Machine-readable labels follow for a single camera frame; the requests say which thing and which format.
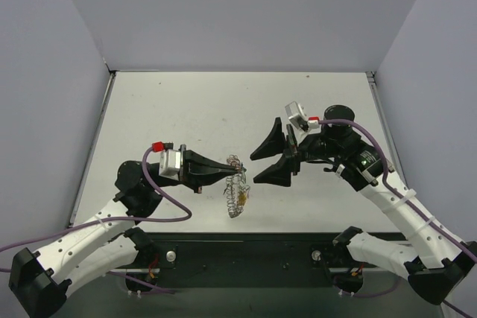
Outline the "silver round keyring disc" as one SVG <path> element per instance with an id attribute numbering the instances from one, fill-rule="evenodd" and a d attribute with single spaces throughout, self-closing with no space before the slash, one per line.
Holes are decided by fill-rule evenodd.
<path id="1" fill-rule="evenodd" d="M 240 193 L 246 193 L 250 197 L 250 186 L 247 184 L 247 169 L 237 155 L 231 154 L 227 158 L 227 164 L 240 168 L 240 172 L 225 179 L 225 189 L 223 195 L 227 199 L 227 213 L 229 218 L 234 219 L 242 214 L 244 206 L 238 204 Z"/>

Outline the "yellow tagged key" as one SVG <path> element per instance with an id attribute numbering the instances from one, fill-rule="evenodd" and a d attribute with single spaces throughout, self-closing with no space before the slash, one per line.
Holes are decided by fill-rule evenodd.
<path id="1" fill-rule="evenodd" d="M 240 193 L 240 195 L 238 196 L 238 204 L 240 206 L 244 206 L 245 203 L 247 202 L 247 199 L 248 199 L 248 195 L 246 193 Z"/>

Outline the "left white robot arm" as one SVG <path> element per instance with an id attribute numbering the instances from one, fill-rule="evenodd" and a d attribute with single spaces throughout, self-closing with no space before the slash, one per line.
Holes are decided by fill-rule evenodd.
<path id="1" fill-rule="evenodd" d="M 203 187 L 240 174 L 240 165 L 208 159 L 185 145 L 156 142 L 140 161 L 123 162 L 118 192 L 90 219 L 49 238 L 34 251 L 22 244 L 14 255 L 8 286 L 30 317 L 51 317 L 78 288 L 118 267 L 157 267 L 161 253 L 139 228 L 167 199 L 191 218 L 191 211 L 164 192 L 183 185 L 199 194 Z"/>

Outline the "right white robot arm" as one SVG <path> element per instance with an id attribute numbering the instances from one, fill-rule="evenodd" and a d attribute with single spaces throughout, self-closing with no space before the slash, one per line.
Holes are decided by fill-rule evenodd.
<path id="1" fill-rule="evenodd" d="M 476 243 L 451 233 L 430 213 L 348 106 L 330 106 L 322 118 L 308 117 L 297 102 L 285 110 L 289 123 L 275 118 L 250 155 L 253 161 L 279 157 L 254 183 L 289 187 L 303 163 L 325 164 L 326 171 L 375 205 L 407 242 L 395 244 L 351 226 L 334 238 L 333 246 L 348 259 L 405 279 L 426 302 L 443 304 L 476 266 Z"/>

